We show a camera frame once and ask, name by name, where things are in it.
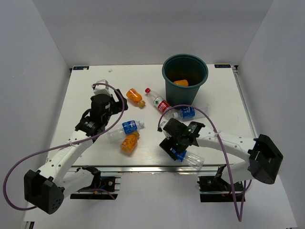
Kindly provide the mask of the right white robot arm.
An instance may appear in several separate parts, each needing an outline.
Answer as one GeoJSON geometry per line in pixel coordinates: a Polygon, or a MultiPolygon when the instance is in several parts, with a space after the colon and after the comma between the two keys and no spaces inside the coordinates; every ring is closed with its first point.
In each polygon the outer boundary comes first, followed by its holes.
{"type": "Polygon", "coordinates": [[[248,138],[216,133],[202,123],[192,121],[185,125],[174,118],[162,122],[158,131],[165,135],[160,147],[173,160],[189,146],[211,148],[240,158],[240,163],[221,167],[216,173],[215,184],[220,190],[251,179],[272,185],[284,158],[271,138],[263,134],[248,138]]]}

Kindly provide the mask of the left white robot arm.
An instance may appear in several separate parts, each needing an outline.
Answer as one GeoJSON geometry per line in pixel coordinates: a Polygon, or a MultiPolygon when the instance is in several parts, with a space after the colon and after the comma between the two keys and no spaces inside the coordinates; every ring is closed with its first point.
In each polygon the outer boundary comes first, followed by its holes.
{"type": "Polygon", "coordinates": [[[71,194],[85,189],[94,191],[102,187],[101,172],[92,166],[82,166],[68,176],[75,161],[105,131],[110,117],[128,109],[127,100],[117,91],[118,101],[113,96],[98,94],[91,97],[91,108],[86,110],[76,125],[67,147],[59,151],[37,171],[29,170],[24,176],[25,200],[53,214],[63,200],[71,194]]]}

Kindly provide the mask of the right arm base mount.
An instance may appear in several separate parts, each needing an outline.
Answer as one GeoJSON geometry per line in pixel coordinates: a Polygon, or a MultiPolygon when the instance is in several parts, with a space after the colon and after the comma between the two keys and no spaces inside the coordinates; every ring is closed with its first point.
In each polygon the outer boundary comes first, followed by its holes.
{"type": "Polygon", "coordinates": [[[231,184],[221,178],[226,165],[218,167],[215,176],[199,176],[198,185],[202,203],[233,202],[231,184]]]}

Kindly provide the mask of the blue label bottle front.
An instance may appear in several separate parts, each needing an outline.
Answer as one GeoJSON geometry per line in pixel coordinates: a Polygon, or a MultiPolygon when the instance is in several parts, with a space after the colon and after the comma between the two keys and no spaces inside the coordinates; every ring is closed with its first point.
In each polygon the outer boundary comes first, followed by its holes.
{"type": "Polygon", "coordinates": [[[182,153],[178,153],[173,148],[170,149],[170,151],[175,156],[175,160],[180,161],[181,163],[193,167],[196,170],[201,170],[204,164],[204,159],[196,154],[193,154],[188,151],[184,151],[182,153]]]}

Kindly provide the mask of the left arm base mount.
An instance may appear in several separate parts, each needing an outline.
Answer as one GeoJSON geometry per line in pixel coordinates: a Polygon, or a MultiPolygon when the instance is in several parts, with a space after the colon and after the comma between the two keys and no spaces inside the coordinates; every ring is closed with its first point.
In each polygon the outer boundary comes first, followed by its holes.
{"type": "Polygon", "coordinates": [[[88,187],[83,187],[70,195],[70,199],[86,200],[115,200],[120,190],[121,177],[97,172],[97,168],[87,167],[86,171],[93,171],[94,178],[88,187]]]}

